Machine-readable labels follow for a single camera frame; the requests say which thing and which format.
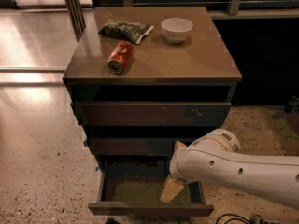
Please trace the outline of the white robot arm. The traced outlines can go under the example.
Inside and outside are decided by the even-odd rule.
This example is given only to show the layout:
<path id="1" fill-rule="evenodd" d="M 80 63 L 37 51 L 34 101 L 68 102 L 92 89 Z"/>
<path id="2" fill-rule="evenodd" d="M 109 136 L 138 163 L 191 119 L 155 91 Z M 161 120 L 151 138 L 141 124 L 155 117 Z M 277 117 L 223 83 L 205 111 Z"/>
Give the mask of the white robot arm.
<path id="1" fill-rule="evenodd" d="M 193 182 L 236 189 L 299 209 L 299 157 L 248 155 L 228 130 L 216 129 L 190 145 L 177 141 L 160 200 L 169 203 Z"/>

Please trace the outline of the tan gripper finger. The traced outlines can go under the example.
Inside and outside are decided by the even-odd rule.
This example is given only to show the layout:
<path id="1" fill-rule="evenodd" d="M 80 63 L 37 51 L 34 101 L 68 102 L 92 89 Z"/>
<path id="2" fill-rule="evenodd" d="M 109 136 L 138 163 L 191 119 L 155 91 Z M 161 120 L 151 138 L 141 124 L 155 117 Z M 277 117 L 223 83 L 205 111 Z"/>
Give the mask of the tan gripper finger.
<path id="1" fill-rule="evenodd" d="M 185 148 L 186 145 L 180 141 L 176 141 L 175 142 L 175 147 L 174 147 L 174 150 L 177 151 L 177 150 L 181 150 L 183 148 Z"/>

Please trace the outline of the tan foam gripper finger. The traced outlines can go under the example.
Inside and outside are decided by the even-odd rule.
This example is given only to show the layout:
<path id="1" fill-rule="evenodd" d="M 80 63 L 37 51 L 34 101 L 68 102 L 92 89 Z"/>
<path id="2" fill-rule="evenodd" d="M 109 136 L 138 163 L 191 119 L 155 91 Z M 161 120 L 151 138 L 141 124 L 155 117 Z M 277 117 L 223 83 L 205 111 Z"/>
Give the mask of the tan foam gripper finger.
<path id="1" fill-rule="evenodd" d="M 172 202 L 184 189 L 184 185 L 169 175 L 161 192 L 160 201 L 163 203 Z"/>

